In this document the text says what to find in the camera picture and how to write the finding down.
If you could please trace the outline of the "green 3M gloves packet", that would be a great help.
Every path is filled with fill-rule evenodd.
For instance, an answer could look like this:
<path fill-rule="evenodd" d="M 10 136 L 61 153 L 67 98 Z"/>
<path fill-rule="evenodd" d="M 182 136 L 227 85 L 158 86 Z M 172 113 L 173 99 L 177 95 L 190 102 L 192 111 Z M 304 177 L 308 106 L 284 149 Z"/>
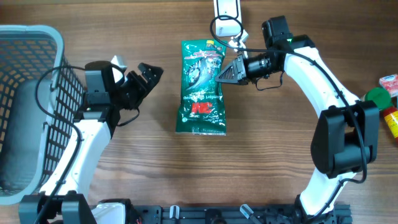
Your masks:
<path fill-rule="evenodd" d="M 220 73 L 226 48 L 213 39 L 182 41 L 178 133 L 225 135 L 226 115 Z"/>

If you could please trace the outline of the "green lid glass jar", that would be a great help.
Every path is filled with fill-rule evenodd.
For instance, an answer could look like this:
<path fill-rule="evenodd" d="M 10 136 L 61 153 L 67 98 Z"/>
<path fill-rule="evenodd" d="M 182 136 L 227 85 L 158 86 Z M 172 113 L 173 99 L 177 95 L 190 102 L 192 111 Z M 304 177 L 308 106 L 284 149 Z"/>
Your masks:
<path fill-rule="evenodd" d="M 373 101 L 381 111 L 393 106 L 389 92 L 382 87 L 369 90 L 360 99 L 361 101 Z"/>

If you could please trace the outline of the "small red tissue box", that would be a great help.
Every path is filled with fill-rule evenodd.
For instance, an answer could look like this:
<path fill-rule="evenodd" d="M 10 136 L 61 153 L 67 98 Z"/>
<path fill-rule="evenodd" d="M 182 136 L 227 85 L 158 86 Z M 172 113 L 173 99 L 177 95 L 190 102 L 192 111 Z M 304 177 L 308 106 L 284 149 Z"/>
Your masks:
<path fill-rule="evenodd" d="M 396 97 L 398 94 L 398 77 L 397 74 L 388 75 L 379 79 L 379 84 L 387 90 L 390 96 Z"/>

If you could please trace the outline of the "yellow red sauce bottle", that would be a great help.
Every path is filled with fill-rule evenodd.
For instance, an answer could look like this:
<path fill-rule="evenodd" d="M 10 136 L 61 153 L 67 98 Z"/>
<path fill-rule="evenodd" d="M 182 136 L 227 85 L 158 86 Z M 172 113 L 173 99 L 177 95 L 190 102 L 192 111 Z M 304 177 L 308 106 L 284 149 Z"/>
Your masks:
<path fill-rule="evenodd" d="M 382 111 L 382 116 L 384 121 L 388 125 L 395 141 L 397 142 L 398 130 L 397 130 L 397 108 L 394 106 L 390 106 Z"/>

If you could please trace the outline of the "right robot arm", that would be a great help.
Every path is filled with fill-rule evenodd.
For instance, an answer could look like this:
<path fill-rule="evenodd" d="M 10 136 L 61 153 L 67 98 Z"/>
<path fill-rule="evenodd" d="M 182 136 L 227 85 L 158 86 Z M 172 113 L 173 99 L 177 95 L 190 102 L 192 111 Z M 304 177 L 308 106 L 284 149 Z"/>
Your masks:
<path fill-rule="evenodd" d="M 347 90 L 323 62 L 307 35 L 293 35 L 284 16 L 262 24 L 264 49 L 245 46 L 244 29 L 231 34 L 227 47 L 238 53 L 216 77 L 220 83 L 246 85 L 277 72 L 287 74 L 313 106 L 318 123 L 310 153 L 315 170 L 307 188 L 298 195 L 294 218 L 317 222 L 331 215 L 334 201 L 357 173 L 368 175 L 376 160 L 379 110 Z"/>

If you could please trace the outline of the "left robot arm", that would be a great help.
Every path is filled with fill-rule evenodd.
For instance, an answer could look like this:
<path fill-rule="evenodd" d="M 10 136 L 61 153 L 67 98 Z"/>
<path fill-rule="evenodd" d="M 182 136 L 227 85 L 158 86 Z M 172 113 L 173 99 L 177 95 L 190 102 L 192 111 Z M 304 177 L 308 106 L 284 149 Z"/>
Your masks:
<path fill-rule="evenodd" d="M 19 205 L 21 223 L 140 223 L 142 218 L 129 199 L 103 200 L 90 207 L 86 195 L 98 161 L 121 123 L 121 110 L 138 110 L 159 83 L 164 71 L 140 63 L 137 74 L 109 61 L 87 63 L 87 91 L 72 119 L 54 119 L 72 128 L 71 138 L 55 172 L 36 195 Z"/>

